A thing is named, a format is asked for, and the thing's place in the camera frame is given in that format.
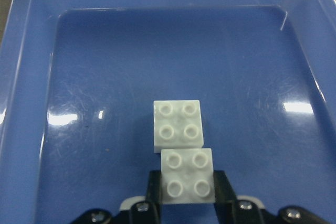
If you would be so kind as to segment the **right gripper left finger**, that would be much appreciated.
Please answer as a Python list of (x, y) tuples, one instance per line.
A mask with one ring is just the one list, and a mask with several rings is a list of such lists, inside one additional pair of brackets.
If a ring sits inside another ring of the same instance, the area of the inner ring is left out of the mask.
[(149, 204), (150, 223), (161, 223), (162, 175), (160, 170), (149, 172), (145, 201)]

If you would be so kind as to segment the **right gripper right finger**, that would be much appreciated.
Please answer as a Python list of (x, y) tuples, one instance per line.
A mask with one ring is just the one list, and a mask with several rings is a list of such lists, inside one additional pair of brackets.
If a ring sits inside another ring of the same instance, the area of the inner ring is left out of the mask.
[(234, 222), (234, 204), (237, 196), (223, 170), (214, 170), (214, 208), (219, 223)]

